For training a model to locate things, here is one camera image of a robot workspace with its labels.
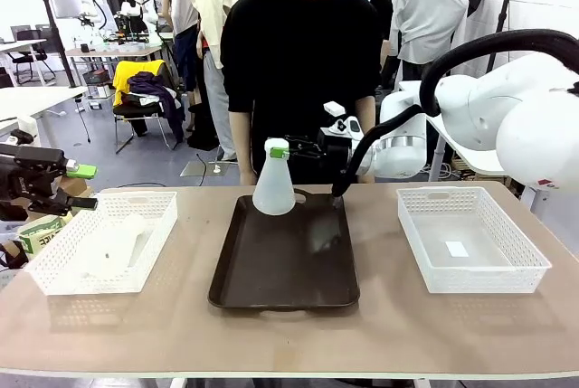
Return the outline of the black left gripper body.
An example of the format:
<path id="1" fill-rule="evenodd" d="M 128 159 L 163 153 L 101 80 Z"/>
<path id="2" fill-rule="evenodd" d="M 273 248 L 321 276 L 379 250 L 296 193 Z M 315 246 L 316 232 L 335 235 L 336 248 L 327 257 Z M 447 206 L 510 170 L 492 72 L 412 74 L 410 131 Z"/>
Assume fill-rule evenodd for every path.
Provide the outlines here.
<path id="1" fill-rule="evenodd" d="M 1 207 L 25 198 L 36 213 L 65 213 L 66 193 L 54 181 L 66 174 L 60 149 L 1 145 Z"/>

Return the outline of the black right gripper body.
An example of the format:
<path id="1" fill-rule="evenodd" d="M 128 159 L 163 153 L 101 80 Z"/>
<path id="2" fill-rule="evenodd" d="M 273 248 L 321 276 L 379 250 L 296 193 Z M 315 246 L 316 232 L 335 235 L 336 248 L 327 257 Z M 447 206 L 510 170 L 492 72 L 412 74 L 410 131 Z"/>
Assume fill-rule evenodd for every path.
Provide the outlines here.
<path id="1" fill-rule="evenodd" d="M 348 163 L 358 144 L 359 139 L 352 137 L 349 132 L 338 135 L 329 128 L 321 128 L 317 138 L 319 160 L 321 163 Z"/>

